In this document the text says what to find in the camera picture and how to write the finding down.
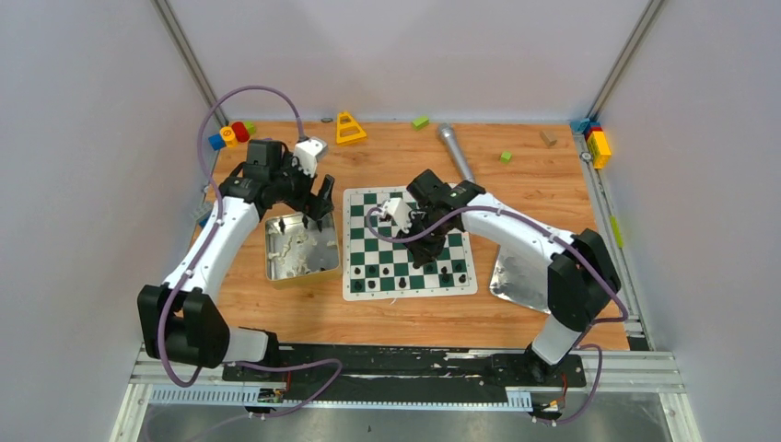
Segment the gold tin box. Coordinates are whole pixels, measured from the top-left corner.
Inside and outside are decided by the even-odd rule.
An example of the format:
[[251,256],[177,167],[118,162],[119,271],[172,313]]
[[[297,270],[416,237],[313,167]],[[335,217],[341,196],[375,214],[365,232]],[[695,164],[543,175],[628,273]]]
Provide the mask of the gold tin box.
[[301,213],[264,221],[266,276],[272,287],[320,284],[342,275],[342,254],[332,214],[314,222]]

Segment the silver tin lid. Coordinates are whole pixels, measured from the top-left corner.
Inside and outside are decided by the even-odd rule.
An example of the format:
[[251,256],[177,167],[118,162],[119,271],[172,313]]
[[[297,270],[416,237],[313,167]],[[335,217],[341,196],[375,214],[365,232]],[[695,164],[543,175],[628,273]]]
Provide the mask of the silver tin lid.
[[489,290],[495,297],[549,314],[548,265],[538,239],[516,246],[499,245]]

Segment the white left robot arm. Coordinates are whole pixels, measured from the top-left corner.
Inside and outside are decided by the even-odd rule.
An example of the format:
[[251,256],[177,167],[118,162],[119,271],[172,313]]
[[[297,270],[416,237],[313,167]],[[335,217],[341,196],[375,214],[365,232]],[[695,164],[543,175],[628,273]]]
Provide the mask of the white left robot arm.
[[260,380],[282,368],[274,333],[227,325],[216,306],[236,255],[266,212],[285,204],[320,222],[333,210],[333,176],[312,190],[327,144],[316,137],[293,149],[277,140],[251,140],[247,156],[217,188],[217,198],[199,237],[160,285],[145,285],[137,306],[146,352],[160,361],[215,368],[247,362]]

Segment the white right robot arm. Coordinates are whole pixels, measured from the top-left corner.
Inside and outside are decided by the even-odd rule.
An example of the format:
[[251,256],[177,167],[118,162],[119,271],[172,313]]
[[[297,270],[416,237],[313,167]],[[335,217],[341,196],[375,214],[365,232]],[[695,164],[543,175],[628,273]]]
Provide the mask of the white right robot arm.
[[487,238],[520,260],[522,288],[541,295],[550,311],[530,344],[526,371],[538,384],[554,381],[563,371],[562,359],[622,287],[602,236],[589,228],[576,234],[545,225],[471,181],[449,185],[430,169],[407,191],[415,208],[391,200],[382,212],[399,226],[397,237],[415,265],[433,261],[454,229]]

